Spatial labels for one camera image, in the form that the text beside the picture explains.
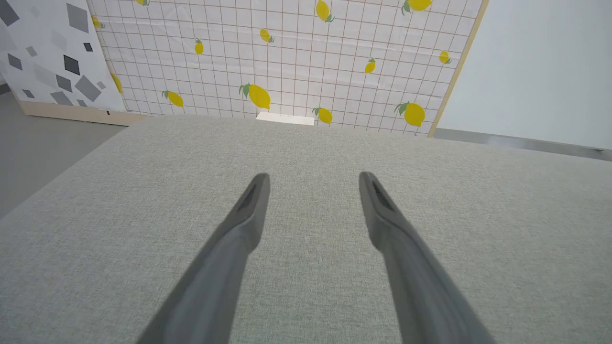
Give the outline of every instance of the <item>geometric patterned sheet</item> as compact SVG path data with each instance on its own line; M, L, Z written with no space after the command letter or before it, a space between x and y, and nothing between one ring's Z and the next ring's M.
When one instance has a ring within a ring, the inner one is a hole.
M128 111L426 135L482 0L88 0Z
M0 73L21 100L125 111L85 0L0 0Z

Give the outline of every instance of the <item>wall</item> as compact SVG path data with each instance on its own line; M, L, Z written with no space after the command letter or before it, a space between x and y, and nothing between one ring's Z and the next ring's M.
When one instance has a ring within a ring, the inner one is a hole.
M610 13L492 0L438 127L612 149Z
M436 0L417 11L402 0L88 2L105 25L98 29L102 49L131 112L254 118L263 110L410 135L429 132L481 5ZM318 13L321 2L331 17ZM245 84L261 89L249 86L245 94Z
M23 101L125 111L85 0L0 0L0 73Z

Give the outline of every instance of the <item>lemon print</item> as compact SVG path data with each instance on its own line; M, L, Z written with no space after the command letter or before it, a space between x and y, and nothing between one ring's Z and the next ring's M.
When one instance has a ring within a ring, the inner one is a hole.
M91 16L91 21L94 23L94 26L99 28L99 29L103 29L104 28L104 24L102 24L100 22L100 20L98 18L96 18L95 16Z
M267 42L267 43L274 42L274 37L270 36L270 33L266 29L261 29L259 31L259 35L261 36L261 39L264 40L264 42Z
M331 23L335 18L329 13L329 6L323 0L319 0L316 4L316 15L326 23Z
M319 119L321 120L321 122L326 123L326 124L332 123L332 113L329 112L328 109L316 108L316 109L312 109L311 113L313 112L319 116Z
M255 106L270 110L270 95L265 89L253 84L244 84L238 89L238 93L249 96Z
M370 58L370 62L365 65L365 72L372 73L372 71L374 71L374 68L376 68L376 61L374 60L374 58Z
M113 77L113 81L115 82L115 85L117 86L117 90L119 91L119 93L123 93L123 87L121 86L121 80L119 80L119 78L111 73L111 77Z
M195 40L195 53L200 55L202 52L204 52L204 46L202 45L202 41L200 41L199 39Z
M429 7L429 5L431 5L431 0L406 0L401 6L401 14L405 15L404 11L410 13L410 9L423 11Z
M177 107L183 107L183 98L181 98L178 94L172 91L163 91L162 95L164 96L164 98L170 99L170 102L172 102L172 104L176 105Z
M442 62L443 64L449 64L453 62L453 60L449 58L448 52L443 51L440 53L440 62Z
M425 110L416 103L401 103L395 107L395 110L399 114L404 114L406 123L420 127L421 123L425 120Z

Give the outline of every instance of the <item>beige wooden baseboard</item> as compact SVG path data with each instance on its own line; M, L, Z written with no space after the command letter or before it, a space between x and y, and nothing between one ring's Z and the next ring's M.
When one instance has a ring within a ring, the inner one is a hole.
M24 102L15 94L23 113L28 116L71 119L73 121L130 126L149 116L129 112L106 111L97 108L71 107L68 105Z

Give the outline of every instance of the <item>gray baseboard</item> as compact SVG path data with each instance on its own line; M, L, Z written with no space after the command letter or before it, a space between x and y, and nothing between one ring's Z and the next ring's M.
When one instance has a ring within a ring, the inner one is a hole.
M0 85L0 94L5 94L7 92L10 92L9 84Z
M444 140L490 144L492 146L523 148L530 149L532 151L549 152L612 161L612 151L606 149L594 149L574 146L571 144L531 140L528 138L490 135L485 133L465 132L462 130L442 128L436 129L433 134L433 137L442 138Z

